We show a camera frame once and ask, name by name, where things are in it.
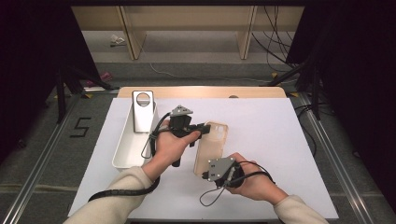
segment left hand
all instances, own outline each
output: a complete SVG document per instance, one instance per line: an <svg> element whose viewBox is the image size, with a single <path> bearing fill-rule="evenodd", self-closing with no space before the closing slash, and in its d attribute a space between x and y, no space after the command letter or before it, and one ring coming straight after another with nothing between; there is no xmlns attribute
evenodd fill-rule
<svg viewBox="0 0 396 224"><path fill-rule="evenodd" d="M169 120L164 120L163 125L169 125ZM183 155L189 143L198 139L201 135L195 131L182 138L174 136L171 132L160 133L156 142L155 156L148 163L142 166L143 171L152 181L158 178L174 161Z"/></svg>

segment gray floor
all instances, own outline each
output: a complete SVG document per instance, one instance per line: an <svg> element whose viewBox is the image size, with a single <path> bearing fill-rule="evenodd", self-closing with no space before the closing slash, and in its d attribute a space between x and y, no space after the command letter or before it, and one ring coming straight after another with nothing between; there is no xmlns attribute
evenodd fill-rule
<svg viewBox="0 0 396 224"><path fill-rule="evenodd" d="M112 73L114 78L108 83L113 86L257 86L271 80L274 72L267 64L266 54L254 41L248 59L240 60L234 35L228 32L150 32L144 45L145 53L137 61L129 59L125 47L109 46L112 34L122 35L120 32L84 33L98 70ZM262 34L256 36L262 43L268 43ZM281 55L278 48L272 46L272 50ZM269 62L276 69L289 69L272 57ZM293 83L292 78L282 87L286 92L293 91ZM62 223L66 219L111 100L116 96L116 93L96 92L91 98L78 100L19 223ZM299 97L290 97L290 100L294 106L301 105ZM57 103L54 93L47 104L49 107L42 109L25 136L27 147L14 150L0 166L0 218L7 213L55 128ZM361 160L352 155L353 146L331 107L323 105L320 111L321 122L374 222L396 223L395 214ZM81 134L81 130L74 129L78 118L91 118L81 123L89 130L85 137L71 138L73 134ZM301 121L318 145L315 160L340 216L331 223L359 223L307 115L303 115ZM313 149L313 141L308 135L306 138Z"/></svg>

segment black stand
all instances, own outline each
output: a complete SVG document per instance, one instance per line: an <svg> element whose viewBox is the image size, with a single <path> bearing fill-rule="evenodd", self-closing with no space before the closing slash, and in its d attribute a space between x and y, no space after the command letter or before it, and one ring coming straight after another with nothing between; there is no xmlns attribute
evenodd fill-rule
<svg viewBox="0 0 396 224"><path fill-rule="evenodd" d="M58 123L62 121L66 114L66 100L64 95L64 84L73 94L82 94L82 87L79 78L92 81L94 84L104 88L105 90L118 90L118 87L111 87L101 79L90 76L76 67L67 66L58 73L56 81L56 91L58 94Z"/></svg>
<svg viewBox="0 0 396 224"><path fill-rule="evenodd" d="M318 40L312 48L308 58L303 63L300 63L298 66L267 85L269 87L274 87L282 81L300 73L296 83L297 91L305 91L308 86L312 84L312 111L317 119L320 119L318 112L318 89L320 82L318 69L320 67L320 61L323 60L325 53L333 45L337 37L338 29L336 25L341 24L347 17L354 2L355 0L341 1L320 32Z"/></svg>

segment hand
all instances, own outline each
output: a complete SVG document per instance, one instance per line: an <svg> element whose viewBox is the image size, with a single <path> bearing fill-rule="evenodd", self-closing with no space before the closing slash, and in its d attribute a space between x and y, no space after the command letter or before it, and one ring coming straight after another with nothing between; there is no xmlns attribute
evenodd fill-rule
<svg viewBox="0 0 396 224"><path fill-rule="evenodd" d="M164 120L162 125L169 125L169 120ZM158 135L155 156L147 164L143 165L143 171L154 181L168 166L177 161L183 155L189 143L198 139L201 135L195 131L182 138L174 136L171 132L162 132Z"/></svg>
<svg viewBox="0 0 396 224"><path fill-rule="evenodd" d="M236 161L247 161L239 153L234 153L229 156L235 158ZM242 162L241 167L245 175L260 171L261 169L251 163ZM253 175L245 179L244 183L239 188L226 188L231 194L240 194L255 201L267 201L273 205L279 203L288 194L275 185L266 175Z"/></svg>

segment forearm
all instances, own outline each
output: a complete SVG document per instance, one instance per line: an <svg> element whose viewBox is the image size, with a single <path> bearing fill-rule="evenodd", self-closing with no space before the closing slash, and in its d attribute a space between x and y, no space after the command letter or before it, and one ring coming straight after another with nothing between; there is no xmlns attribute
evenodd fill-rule
<svg viewBox="0 0 396 224"><path fill-rule="evenodd" d="M310 208L304 201L290 195L274 206L279 218L285 223L328 223L319 213Z"/></svg>
<svg viewBox="0 0 396 224"><path fill-rule="evenodd" d="M142 168L132 167L121 172L108 189L146 189L151 184L152 181ZM145 196L114 196L93 200L81 207L65 223L124 223Z"/></svg>

